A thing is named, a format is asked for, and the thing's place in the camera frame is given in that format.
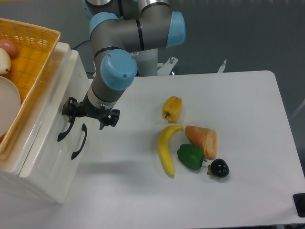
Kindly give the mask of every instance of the black object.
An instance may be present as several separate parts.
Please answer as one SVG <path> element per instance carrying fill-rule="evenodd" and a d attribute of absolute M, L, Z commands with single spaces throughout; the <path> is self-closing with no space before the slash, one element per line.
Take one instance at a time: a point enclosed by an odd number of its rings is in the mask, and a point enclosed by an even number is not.
<path fill-rule="evenodd" d="M 141 51 L 144 51 L 144 41 L 143 41 L 143 33 L 142 33 L 142 27 L 139 19 L 136 19 L 135 22 L 137 23 L 138 27 L 138 34 L 140 39 L 140 49 Z"/>
<path fill-rule="evenodd" d="M 120 17 L 124 16 L 122 0 L 118 0 Z"/>
<path fill-rule="evenodd" d="M 95 118 L 101 123 L 100 130 L 102 130 L 104 126 L 116 126 L 120 118 L 120 110 L 106 110 L 104 105 L 98 109 L 92 107 L 91 103 L 87 103 L 86 100 L 88 100 L 87 96 L 85 96 L 83 102 L 79 103 L 75 98 L 69 97 L 63 105 L 62 114 L 67 115 L 72 119 L 75 117 Z"/>
<path fill-rule="evenodd" d="M 69 128 L 65 131 L 65 132 L 61 132 L 58 137 L 57 137 L 57 141 L 60 142 L 61 140 L 63 140 L 67 135 L 68 133 L 71 131 L 73 125 L 74 125 L 74 122 L 75 122 L 75 116 L 71 116 L 69 117 L 69 121 L 70 123 L 70 126 Z"/>
<path fill-rule="evenodd" d="M 75 152 L 72 153 L 71 160 L 75 159 L 81 153 L 82 149 L 84 148 L 84 145 L 85 145 L 85 142 L 86 142 L 86 139 L 87 139 L 87 127 L 86 127 L 85 123 L 82 124 L 81 130 L 83 132 L 85 132 L 85 137 L 82 141 L 80 149 L 78 151 L 75 151 Z"/>
<path fill-rule="evenodd" d="M 299 217 L 305 217 L 305 193 L 297 193 L 293 195 L 295 207 Z"/>
<path fill-rule="evenodd" d="M 226 177 L 230 172 L 227 163 L 220 158 L 214 160 L 210 166 L 212 174 L 219 178 Z"/>

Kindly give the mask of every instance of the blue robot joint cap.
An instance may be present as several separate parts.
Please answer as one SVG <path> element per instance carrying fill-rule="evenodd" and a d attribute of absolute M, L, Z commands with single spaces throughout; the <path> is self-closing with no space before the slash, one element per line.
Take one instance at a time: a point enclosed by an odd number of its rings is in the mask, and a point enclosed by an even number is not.
<path fill-rule="evenodd" d="M 104 56 L 100 72 L 108 87 L 116 91 L 122 91 L 132 84 L 138 72 L 138 66 L 129 52 L 115 49 Z"/>

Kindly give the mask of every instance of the white bowl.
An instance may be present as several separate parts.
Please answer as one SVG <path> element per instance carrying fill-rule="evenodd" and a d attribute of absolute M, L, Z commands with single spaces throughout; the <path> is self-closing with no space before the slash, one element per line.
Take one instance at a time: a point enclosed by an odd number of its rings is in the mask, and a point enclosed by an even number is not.
<path fill-rule="evenodd" d="M 9 129 L 20 109 L 20 94 L 15 84 L 0 76 L 0 136 Z"/>

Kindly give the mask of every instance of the banana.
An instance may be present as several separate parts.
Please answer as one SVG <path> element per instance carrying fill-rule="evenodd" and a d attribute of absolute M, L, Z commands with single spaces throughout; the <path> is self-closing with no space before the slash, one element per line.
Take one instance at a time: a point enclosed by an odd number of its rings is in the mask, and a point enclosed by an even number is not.
<path fill-rule="evenodd" d="M 178 130 L 183 130 L 183 125 L 169 125 L 162 130 L 158 139 L 159 158 L 166 174 L 170 177 L 175 175 L 175 168 L 168 148 L 168 141 Z"/>

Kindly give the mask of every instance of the yellow bell pepper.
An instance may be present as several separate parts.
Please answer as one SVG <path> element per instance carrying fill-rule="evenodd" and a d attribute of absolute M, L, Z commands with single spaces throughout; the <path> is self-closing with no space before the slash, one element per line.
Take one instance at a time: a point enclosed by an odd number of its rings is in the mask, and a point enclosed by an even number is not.
<path fill-rule="evenodd" d="M 182 99 L 172 96 L 166 100 L 162 109 L 162 117 L 171 123 L 178 120 L 182 109 Z"/>

